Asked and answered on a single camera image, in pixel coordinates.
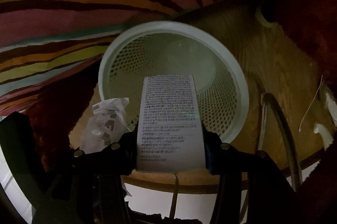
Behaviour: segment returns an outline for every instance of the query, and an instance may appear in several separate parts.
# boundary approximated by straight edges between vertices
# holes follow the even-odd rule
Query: wood grain
[[[315,122],[324,124],[329,130],[334,125],[324,105],[316,98],[304,119],[299,132],[300,121],[317,90],[320,76],[317,64],[284,34],[282,28],[262,26],[254,16],[260,0],[227,0],[200,10],[193,11],[177,21],[191,24],[217,38],[238,60],[245,74],[249,89],[249,111],[240,134],[231,143],[242,152],[254,153],[261,124],[261,94],[272,93],[279,102],[292,131],[299,160],[304,160],[323,147],[321,137],[313,133]],[[100,101],[95,90],[92,103]],[[87,109],[75,129],[70,133],[73,147],[80,144],[80,136],[92,115]],[[263,149],[280,169],[288,167],[282,137],[274,117],[269,111]],[[218,176],[211,176],[206,170],[179,173],[181,185],[190,193],[199,193],[200,186],[215,191]],[[172,174],[133,172],[129,183],[151,188],[150,184],[174,185]]]

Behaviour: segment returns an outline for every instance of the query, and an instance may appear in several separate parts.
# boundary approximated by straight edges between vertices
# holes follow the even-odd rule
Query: white plastic object
[[[193,75],[200,116],[208,131],[230,143],[248,113],[248,87],[240,65],[217,39],[193,26],[158,21],[119,35],[98,74],[101,100],[129,97],[126,124],[133,130],[146,76]]]
[[[315,134],[319,133],[321,135],[322,140],[323,140],[324,150],[326,150],[334,141],[329,130],[321,123],[315,123],[314,133]]]

